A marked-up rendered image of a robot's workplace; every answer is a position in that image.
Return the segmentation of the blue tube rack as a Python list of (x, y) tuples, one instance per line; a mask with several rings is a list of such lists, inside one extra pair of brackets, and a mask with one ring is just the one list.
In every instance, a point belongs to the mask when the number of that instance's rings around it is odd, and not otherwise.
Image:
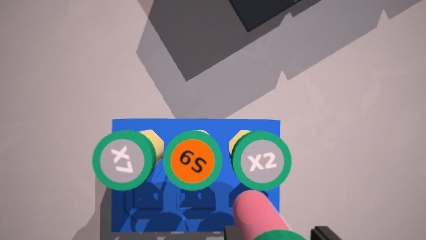
[[(205, 130), (220, 147), (222, 168), (211, 185), (201, 190), (189, 191), (177, 187), (169, 180), (162, 159), (138, 187), (126, 191), (112, 189), (111, 226), (116, 232), (224, 232), (224, 225), (235, 225), (232, 208), (229, 208), (235, 198), (243, 191), (253, 190), (240, 182), (234, 173), (229, 141), (241, 130), (261, 130), (280, 137), (280, 120), (112, 119), (112, 133), (121, 130), (153, 130), (164, 141), (164, 152), (169, 142), (180, 133)], [(180, 208), (180, 205), (216, 209)]]

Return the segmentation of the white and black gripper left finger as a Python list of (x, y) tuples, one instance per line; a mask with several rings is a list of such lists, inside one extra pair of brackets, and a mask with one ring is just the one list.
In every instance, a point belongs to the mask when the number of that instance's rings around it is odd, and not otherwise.
[(235, 225), (224, 225), (224, 240), (243, 240), (240, 228)]

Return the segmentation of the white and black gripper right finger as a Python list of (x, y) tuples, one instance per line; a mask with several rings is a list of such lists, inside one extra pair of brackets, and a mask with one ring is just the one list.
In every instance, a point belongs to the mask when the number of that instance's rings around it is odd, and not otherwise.
[(315, 226), (311, 229), (310, 240), (342, 240), (328, 226)]

